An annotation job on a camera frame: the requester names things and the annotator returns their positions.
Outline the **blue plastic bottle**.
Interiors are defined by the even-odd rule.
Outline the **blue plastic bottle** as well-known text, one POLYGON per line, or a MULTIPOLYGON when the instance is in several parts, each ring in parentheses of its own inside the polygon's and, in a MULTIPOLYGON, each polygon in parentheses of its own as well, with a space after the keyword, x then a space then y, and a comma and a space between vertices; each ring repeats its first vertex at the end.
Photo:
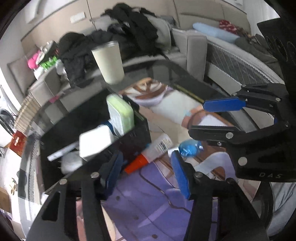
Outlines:
POLYGON ((168 150, 168 156, 171 157, 174 151, 178 151, 184 158, 197 156, 203 152, 204 147, 200 141, 189 139, 181 142, 178 146, 168 150))

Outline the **translucent green pill case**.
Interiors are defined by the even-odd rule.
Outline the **translucent green pill case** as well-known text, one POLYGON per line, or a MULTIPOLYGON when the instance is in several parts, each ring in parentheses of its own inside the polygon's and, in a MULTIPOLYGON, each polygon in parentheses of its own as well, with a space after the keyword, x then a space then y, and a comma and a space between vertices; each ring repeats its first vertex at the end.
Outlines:
POLYGON ((123 136, 134 128, 134 112, 124 99, 117 94, 106 98, 112 126, 119 136, 123 136))

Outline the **white bottle orange cap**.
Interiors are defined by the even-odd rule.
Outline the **white bottle orange cap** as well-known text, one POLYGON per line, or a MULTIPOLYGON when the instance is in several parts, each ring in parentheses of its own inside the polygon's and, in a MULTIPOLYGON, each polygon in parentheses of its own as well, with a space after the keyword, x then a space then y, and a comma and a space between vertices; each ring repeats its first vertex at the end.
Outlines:
POLYGON ((173 145, 171 138, 166 133, 163 133, 126 166, 125 173, 131 174, 148 165, 167 153, 173 145))

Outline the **black storage box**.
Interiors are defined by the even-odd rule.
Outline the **black storage box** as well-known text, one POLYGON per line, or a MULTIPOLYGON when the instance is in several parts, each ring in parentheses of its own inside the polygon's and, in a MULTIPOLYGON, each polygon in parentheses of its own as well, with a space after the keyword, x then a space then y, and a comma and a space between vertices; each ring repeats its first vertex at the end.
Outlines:
POLYGON ((106 98, 110 94, 109 89, 102 90, 73 109, 41 137, 41 170, 46 191, 65 177, 61 171, 61 158, 49 161, 48 156, 70 144, 84 139, 90 148, 90 161, 102 165, 117 151, 123 154, 125 163, 130 163, 152 142, 147 119, 134 108, 133 129, 108 144, 111 132, 107 126, 106 98))

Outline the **white charger in box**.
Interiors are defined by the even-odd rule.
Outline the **white charger in box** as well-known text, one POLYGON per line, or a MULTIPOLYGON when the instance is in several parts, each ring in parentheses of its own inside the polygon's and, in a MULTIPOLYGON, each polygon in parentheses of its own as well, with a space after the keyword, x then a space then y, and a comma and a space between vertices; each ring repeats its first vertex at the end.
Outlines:
POLYGON ((116 141, 109 126, 100 125, 79 136, 79 156, 88 161, 116 141))

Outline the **red gift box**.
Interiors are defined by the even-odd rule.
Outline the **red gift box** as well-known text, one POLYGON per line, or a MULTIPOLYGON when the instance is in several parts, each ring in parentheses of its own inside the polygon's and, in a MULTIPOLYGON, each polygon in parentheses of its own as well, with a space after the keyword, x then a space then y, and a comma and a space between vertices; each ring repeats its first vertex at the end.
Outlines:
POLYGON ((27 137, 22 132, 16 131, 11 139, 9 149, 21 157, 26 141, 27 137))

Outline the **light blue pillow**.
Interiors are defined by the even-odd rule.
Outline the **light blue pillow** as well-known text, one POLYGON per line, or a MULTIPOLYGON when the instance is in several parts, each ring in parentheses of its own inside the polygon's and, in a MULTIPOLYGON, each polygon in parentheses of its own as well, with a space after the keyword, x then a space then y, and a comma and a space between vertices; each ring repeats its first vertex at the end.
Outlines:
POLYGON ((215 28, 213 26, 206 25, 204 23, 199 23, 199 22, 193 24, 193 29, 198 32, 201 32, 203 34, 224 40, 224 41, 232 43, 232 44, 234 44, 235 40, 239 38, 238 35, 235 35, 233 33, 229 33, 226 30, 215 28))

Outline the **wicker basket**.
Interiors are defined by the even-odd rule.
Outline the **wicker basket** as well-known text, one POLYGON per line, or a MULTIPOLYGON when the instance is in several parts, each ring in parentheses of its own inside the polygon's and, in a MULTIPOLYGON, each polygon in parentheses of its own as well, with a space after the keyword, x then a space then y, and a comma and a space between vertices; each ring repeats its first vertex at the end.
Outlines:
POLYGON ((22 102, 21 108, 15 120, 14 128, 25 133, 30 126, 31 120, 35 117, 41 106, 31 93, 22 102))

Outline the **grey cushion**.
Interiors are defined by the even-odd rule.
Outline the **grey cushion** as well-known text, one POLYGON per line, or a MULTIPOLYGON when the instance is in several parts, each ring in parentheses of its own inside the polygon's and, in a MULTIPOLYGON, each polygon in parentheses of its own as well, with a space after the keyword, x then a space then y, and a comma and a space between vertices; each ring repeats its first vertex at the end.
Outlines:
POLYGON ((28 66, 28 58, 26 55, 17 60, 8 63, 10 70, 19 90, 23 95, 27 93, 29 87, 36 81, 34 71, 28 66))

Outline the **green bag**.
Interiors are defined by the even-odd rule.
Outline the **green bag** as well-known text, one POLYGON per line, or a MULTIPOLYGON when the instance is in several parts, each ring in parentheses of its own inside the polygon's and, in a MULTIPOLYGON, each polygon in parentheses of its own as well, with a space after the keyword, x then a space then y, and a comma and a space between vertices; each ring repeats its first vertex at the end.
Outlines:
POLYGON ((49 58, 47 61, 40 63, 39 66, 41 66, 45 70, 48 70, 52 66, 55 66, 57 61, 58 61, 57 56, 53 56, 52 58, 49 58))

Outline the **white cup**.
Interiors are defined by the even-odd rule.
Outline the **white cup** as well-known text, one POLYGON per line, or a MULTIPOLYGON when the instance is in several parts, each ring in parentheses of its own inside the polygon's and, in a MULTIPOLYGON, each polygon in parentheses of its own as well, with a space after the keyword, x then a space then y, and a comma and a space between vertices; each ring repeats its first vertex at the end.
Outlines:
POLYGON ((110 41, 91 50, 98 68, 107 84, 120 83, 125 73, 117 41, 110 41))

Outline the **grey sofa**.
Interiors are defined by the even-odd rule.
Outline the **grey sofa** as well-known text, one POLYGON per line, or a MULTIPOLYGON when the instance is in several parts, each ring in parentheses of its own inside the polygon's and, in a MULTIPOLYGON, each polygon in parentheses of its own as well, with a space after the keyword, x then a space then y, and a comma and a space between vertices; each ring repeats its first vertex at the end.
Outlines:
POLYGON ((207 38, 179 29, 174 1, 73 1, 31 25, 29 5, 16 2, 1 32, 1 71, 19 103, 43 106, 97 75, 117 83, 125 66, 152 60, 204 78, 207 38))

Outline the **black jacket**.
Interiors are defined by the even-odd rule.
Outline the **black jacket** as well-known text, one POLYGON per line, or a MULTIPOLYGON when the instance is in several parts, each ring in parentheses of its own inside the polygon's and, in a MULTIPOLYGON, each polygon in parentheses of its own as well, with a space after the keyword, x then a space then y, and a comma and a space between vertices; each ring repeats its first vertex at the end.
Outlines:
POLYGON ((62 61, 70 86, 84 88, 90 81, 85 79, 86 71, 94 67, 92 49, 112 41, 114 34, 98 30, 89 35, 76 32, 66 33, 58 43, 59 59, 62 61))

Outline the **pink plush toy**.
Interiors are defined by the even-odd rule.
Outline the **pink plush toy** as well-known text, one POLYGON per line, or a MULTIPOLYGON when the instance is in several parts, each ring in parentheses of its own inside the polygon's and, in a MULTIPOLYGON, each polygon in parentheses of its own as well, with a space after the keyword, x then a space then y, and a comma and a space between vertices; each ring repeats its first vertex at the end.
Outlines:
POLYGON ((30 69, 37 69, 41 62, 41 51, 36 52, 30 59, 27 60, 27 65, 30 69))

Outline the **black clothes pile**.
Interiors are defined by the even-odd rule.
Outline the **black clothes pile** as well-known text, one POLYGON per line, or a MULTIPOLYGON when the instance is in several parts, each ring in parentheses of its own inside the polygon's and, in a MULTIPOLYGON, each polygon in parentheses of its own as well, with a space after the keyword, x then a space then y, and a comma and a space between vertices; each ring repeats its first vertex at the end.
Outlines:
POLYGON ((171 51, 171 25, 149 10, 117 3, 113 8, 106 9, 101 16, 117 21, 113 24, 114 29, 133 41, 140 53, 154 56, 171 51))

